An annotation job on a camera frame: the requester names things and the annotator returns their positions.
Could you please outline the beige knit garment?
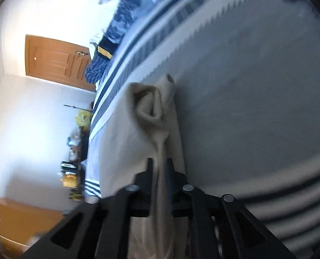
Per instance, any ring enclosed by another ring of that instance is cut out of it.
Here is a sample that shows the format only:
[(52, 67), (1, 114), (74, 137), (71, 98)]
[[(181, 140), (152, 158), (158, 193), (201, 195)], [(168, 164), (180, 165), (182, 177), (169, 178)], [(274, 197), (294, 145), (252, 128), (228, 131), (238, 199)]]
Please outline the beige knit garment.
[(153, 159), (151, 212), (134, 218), (129, 258), (185, 258), (187, 218), (174, 218), (165, 161), (185, 172), (182, 143), (174, 102), (175, 83), (169, 74), (155, 85), (129, 84), (100, 139), (99, 182), (102, 196), (130, 184)]

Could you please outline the yellow black box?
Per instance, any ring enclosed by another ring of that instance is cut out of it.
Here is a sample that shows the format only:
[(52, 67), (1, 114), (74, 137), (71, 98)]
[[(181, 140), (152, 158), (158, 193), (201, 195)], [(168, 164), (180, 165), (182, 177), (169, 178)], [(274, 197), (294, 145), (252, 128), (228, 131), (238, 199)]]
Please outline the yellow black box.
[(78, 187), (79, 168), (76, 163), (69, 161), (61, 162), (60, 176), (62, 185), (66, 188), (76, 189)]

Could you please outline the orange wooden furniture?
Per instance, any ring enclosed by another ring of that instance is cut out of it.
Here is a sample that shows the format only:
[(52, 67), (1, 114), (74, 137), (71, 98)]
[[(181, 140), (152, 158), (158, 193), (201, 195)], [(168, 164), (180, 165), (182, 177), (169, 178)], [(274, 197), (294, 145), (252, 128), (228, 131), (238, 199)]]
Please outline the orange wooden furniture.
[(5, 257), (19, 258), (31, 237), (48, 232), (63, 218), (58, 210), (0, 198), (0, 251)]

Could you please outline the yellow plastic bag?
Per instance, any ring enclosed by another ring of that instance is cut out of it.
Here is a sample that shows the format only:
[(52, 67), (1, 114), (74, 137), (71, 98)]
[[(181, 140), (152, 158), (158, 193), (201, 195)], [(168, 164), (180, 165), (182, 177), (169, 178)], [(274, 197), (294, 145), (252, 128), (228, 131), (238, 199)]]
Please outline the yellow plastic bag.
[(91, 120), (92, 112), (86, 110), (79, 110), (78, 115), (75, 117), (76, 124), (87, 131), (90, 129)]

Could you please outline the white navy striped bedspread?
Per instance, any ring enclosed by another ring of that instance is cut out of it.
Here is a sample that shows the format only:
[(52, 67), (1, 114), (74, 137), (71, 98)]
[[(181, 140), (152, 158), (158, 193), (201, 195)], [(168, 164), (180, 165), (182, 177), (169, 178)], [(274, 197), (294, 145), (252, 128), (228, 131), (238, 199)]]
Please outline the white navy striped bedspread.
[(99, 150), (126, 87), (166, 74), (187, 183), (320, 258), (320, 0), (161, 0), (136, 21), (95, 83), (92, 196), (117, 193), (100, 192)]

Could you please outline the brown wooden door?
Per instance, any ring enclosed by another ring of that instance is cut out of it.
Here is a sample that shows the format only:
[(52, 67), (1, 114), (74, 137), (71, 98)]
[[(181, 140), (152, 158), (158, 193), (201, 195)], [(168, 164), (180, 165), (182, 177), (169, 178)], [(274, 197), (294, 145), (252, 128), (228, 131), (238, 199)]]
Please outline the brown wooden door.
[(95, 85), (85, 80), (90, 61), (86, 47), (40, 36), (25, 37), (27, 76), (94, 92)]

